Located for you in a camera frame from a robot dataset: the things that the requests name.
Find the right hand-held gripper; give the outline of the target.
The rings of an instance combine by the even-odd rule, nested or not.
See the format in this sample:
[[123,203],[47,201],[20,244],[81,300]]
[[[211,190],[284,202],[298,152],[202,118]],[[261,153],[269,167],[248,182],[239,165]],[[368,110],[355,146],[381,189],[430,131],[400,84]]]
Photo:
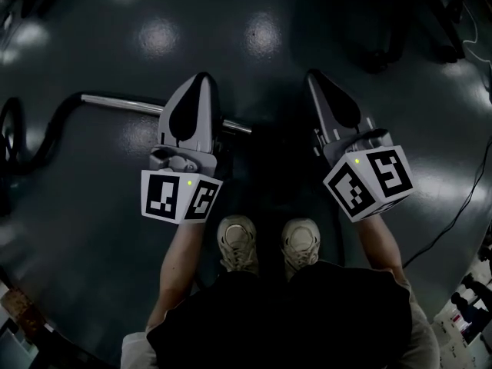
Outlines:
[[385,212],[414,192],[403,148],[319,69],[305,78],[317,176],[351,222]]

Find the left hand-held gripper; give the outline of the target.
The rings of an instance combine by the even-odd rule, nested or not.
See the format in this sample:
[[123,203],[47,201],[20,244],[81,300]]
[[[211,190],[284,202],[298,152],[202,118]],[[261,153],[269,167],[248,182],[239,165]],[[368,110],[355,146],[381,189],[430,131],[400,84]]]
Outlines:
[[206,222],[222,186],[214,178],[222,121],[218,85],[207,72],[174,92],[159,118],[160,145],[141,172],[142,216],[173,224]]

